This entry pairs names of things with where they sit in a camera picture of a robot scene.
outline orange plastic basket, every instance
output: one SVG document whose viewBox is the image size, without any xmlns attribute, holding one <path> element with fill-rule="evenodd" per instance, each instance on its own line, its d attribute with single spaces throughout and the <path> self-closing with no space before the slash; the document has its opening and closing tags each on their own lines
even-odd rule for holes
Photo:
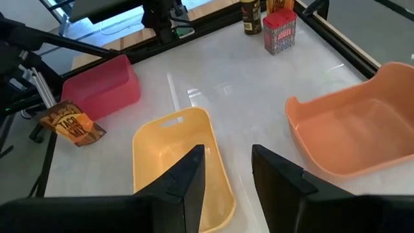
<svg viewBox="0 0 414 233">
<path fill-rule="evenodd" d="M 286 115 L 304 156 L 329 177 L 348 178 L 414 159 L 414 67 L 388 63 L 364 83 Z"/>
<path fill-rule="evenodd" d="M 187 108 L 154 120 L 135 133 L 134 192 L 154 181 L 198 144 L 204 144 L 206 156 L 206 190 L 200 223 L 200 232 L 206 233 L 229 223 L 235 199 L 205 110 Z"/>
</svg>

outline taco mix packet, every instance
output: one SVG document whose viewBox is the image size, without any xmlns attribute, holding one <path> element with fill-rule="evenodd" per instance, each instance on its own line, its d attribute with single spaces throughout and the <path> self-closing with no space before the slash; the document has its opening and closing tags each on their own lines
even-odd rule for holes
<svg viewBox="0 0 414 233">
<path fill-rule="evenodd" d="M 266 13 L 270 15 L 281 9 L 293 10 L 295 0 L 266 0 Z"/>
<path fill-rule="evenodd" d="M 77 146 L 89 145 L 99 140 L 106 131 L 94 123 L 76 104 L 66 100 L 47 109 L 40 123 Z"/>
</svg>

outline wooden floor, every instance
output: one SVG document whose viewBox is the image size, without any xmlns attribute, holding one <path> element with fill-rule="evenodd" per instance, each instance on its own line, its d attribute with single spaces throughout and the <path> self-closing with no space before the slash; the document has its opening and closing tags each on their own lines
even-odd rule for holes
<svg viewBox="0 0 414 233">
<path fill-rule="evenodd" d="M 215 11 L 235 4 L 238 1 L 239 0 L 214 0 L 189 10 L 188 17 L 190 20 L 196 20 L 200 17 L 206 16 Z M 104 45 L 103 47 L 107 49 L 121 50 L 153 37 L 155 37 L 154 31 L 150 28 L 144 28 L 142 30 L 139 30 L 138 32 L 134 32 L 128 36 L 124 36 L 120 39 L 112 41 Z M 99 57 L 90 54 L 83 54 L 81 56 L 75 57 L 72 63 L 72 70 L 81 67 L 82 65 L 86 65 L 90 62 L 93 62 L 97 59 L 99 59 Z"/>
</svg>

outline table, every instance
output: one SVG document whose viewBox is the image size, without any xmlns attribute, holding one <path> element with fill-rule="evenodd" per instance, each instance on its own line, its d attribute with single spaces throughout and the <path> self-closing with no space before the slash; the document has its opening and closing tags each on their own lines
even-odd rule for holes
<svg viewBox="0 0 414 233">
<path fill-rule="evenodd" d="M 234 218 L 221 232 L 268 232 L 251 174 L 252 144 L 306 167 L 290 136 L 286 99 L 295 95 L 306 101 L 364 80 L 300 19 L 295 46 L 277 56 L 264 49 L 263 35 L 246 36 L 237 23 L 137 63 L 134 70 L 142 97 L 98 121 L 106 136 L 82 148 L 58 137 L 45 196 L 133 193 L 135 131 L 150 120 L 199 106 L 211 116 L 237 199 Z M 380 177 L 390 179 L 387 172 Z M 381 180 L 372 174 L 340 186 L 354 194 L 378 192 Z M 399 192 L 411 191 L 399 184 Z"/>
</svg>

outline red and white box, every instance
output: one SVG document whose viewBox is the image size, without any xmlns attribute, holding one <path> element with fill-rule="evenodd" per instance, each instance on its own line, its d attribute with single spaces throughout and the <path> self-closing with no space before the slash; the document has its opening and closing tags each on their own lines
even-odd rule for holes
<svg viewBox="0 0 414 233">
<path fill-rule="evenodd" d="M 263 19 L 265 48 L 275 55 L 295 44 L 296 14 L 293 10 L 281 9 Z"/>
</svg>

